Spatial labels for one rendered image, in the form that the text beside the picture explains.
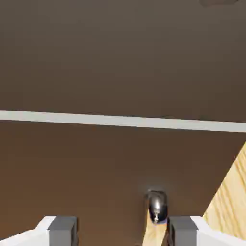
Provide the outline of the cabinet with pale grey frame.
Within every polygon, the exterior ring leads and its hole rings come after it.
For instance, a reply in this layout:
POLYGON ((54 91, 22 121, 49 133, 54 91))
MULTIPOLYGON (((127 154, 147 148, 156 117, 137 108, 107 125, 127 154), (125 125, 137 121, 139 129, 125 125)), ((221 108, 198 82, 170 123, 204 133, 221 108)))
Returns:
POLYGON ((246 133, 246 123, 0 110, 0 120, 246 133))

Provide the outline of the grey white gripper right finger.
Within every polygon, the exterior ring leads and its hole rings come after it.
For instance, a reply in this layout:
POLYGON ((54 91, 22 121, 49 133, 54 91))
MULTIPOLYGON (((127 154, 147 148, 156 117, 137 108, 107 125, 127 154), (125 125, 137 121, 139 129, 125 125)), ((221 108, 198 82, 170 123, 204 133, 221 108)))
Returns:
POLYGON ((246 246, 246 241, 213 230, 199 216, 170 216, 168 246, 246 246))

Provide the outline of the brown cabinet door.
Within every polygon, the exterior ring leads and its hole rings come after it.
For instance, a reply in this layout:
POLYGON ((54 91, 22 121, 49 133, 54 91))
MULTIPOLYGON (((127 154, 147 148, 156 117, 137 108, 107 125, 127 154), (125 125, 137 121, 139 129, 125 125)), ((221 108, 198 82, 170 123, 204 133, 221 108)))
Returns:
POLYGON ((0 121, 0 239, 76 216, 79 246, 143 240, 145 195, 201 216, 246 133, 0 121))
POLYGON ((0 0, 0 109, 246 123, 246 0, 0 0))

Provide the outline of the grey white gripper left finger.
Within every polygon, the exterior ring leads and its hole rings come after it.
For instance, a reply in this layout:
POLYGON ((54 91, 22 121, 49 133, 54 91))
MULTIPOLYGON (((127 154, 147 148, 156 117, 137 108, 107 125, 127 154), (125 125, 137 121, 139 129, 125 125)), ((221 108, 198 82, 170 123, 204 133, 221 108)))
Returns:
POLYGON ((78 246, 76 216, 45 216, 32 230, 0 240, 0 246, 78 246))

